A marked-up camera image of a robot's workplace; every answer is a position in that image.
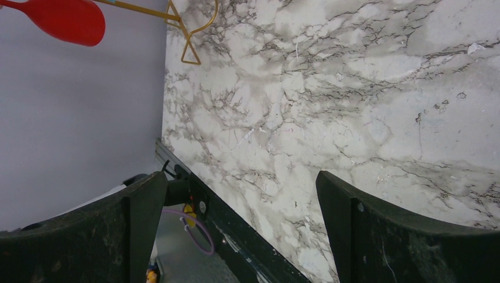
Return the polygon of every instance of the gray wall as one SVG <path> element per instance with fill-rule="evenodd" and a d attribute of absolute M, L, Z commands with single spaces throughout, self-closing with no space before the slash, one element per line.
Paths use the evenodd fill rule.
<path fill-rule="evenodd" d="M 154 169 L 166 25 L 99 6 L 106 34 L 91 48 L 0 9 L 0 231 L 50 218 Z"/>

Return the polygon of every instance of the white marble surface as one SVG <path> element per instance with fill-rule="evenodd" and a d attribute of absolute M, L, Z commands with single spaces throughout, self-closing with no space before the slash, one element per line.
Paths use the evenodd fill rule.
<path fill-rule="evenodd" d="M 175 1 L 189 28 L 211 1 Z M 314 282 L 338 281 L 319 170 L 500 226 L 500 1 L 224 0 L 167 36 L 163 143 Z"/>

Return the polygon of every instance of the red paddle blade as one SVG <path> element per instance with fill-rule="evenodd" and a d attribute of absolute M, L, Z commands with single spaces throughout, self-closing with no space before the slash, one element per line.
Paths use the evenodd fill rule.
<path fill-rule="evenodd" d="M 0 5 L 25 13 L 40 29 L 75 44 L 95 46 L 104 37 L 106 22 L 101 9 L 89 0 L 0 0 Z"/>

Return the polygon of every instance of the gold rod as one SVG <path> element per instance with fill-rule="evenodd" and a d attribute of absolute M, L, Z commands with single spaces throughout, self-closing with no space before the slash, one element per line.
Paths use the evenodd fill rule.
<path fill-rule="evenodd" d="M 106 1 L 106 0 L 93 0 L 93 1 L 99 2 L 99 3 L 103 3 L 103 4 L 107 4 L 107 5 L 111 5 L 111 6 L 120 7 L 120 8 L 131 10 L 131 11 L 136 11 L 136 12 L 147 14 L 147 15 L 151 15 L 151 16 L 156 16 L 156 17 L 163 18 L 163 19 L 169 19 L 169 20 L 172 20 L 172 21 L 180 22 L 180 17 L 179 16 L 174 16 L 174 15 L 170 15 L 170 14 L 167 14 L 167 13 L 162 13 L 162 12 L 159 12 L 159 11 L 147 9 L 147 8 L 140 7 L 140 6 L 135 6 L 135 5 L 124 3 L 124 2 L 120 2 L 120 1 L 115 1 L 114 3 Z"/>

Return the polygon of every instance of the purple cable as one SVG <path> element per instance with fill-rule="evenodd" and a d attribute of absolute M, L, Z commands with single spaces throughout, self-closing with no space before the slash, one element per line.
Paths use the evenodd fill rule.
<path fill-rule="evenodd" d="M 213 244 L 212 237 L 210 236 L 210 233 L 208 232 L 207 228 L 203 225 L 202 222 L 200 222 L 198 219 L 194 218 L 193 216 L 190 216 L 189 214 L 178 211 L 178 210 L 164 208 L 162 210 L 162 212 L 177 214 L 177 215 L 180 215 L 184 218 L 189 218 L 190 220 L 193 220 L 194 223 L 196 223 L 200 228 L 202 228 L 203 232 L 205 233 L 206 237 L 208 238 L 208 241 L 210 242 L 210 251 L 204 250 L 202 248 L 202 246 L 200 245 L 200 243 L 195 239 L 193 234 L 191 234 L 191 231 L 189 229 L 187 229 L 186 231 L 188 232 L 189 236 L 191 237 L 191 239 L 193 239 L 193 241 L 195 242 L 196 246 L 198 246 L 200 251 L 202 251 L 205 255 L 213 255 L 215 253 L 215 245 Z"/>

